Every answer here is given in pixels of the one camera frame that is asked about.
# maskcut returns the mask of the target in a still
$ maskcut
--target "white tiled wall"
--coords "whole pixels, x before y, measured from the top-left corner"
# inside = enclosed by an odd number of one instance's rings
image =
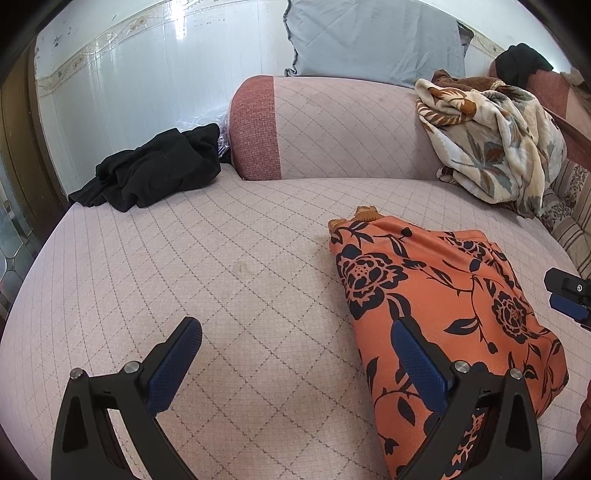
[[[518,41],[567,66],[517,0],[423,1],[487,35],[470,46],[467,76],[486,74]],[[41,121],[64,191],[81,188],[106,156],[226,107],[246,78],[283,74],[294,56],[286,7],[287,0],[74,0],[41,32],[35,52]]]

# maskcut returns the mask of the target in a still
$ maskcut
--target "blue gripper pad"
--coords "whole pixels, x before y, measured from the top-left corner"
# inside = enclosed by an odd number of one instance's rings
[[[431,359],[402,322],[391,330],[392,346],[425,406],[443,416],[447,410],[447,385]]]
[[[202,337],[201,324],[193,319],[148,381],[146,406],[152,416],[168,410],[201,347]]]
[[[585,307],[567,300],[560,295],[553,293],[550,295],[550,306],[560,313],[564,313],[566,316],[571,317],[576,322],[582,322],[587,319],[589,312]]]

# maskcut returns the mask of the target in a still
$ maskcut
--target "light blue pillow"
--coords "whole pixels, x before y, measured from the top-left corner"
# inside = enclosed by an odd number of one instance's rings
[[[466,76],[458,24],[415,0],[288,0],[295,57],[287,76],[343,77],[414,87],[436,70]]]

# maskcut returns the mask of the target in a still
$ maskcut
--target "pink sofa cushion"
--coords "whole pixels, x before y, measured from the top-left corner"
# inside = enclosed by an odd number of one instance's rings
[[[441,166],[413,90],[363,80],[258,76],[230,106],[230,144],[247,180],[435,180]]]

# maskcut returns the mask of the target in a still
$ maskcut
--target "orange floral cloth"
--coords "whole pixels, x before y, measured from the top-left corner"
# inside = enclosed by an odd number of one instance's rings
[[[498,375],[519,368],[538,417],[567,384],[559,339],[537,322],[506,256],[482,232],[430,232],[374,207],[329,228],[393,478],[438,420],[398,363],[390,340],[397,319],[414,318],[451,361]],[[484,414],[474,412],[443,478],[461,473]]]

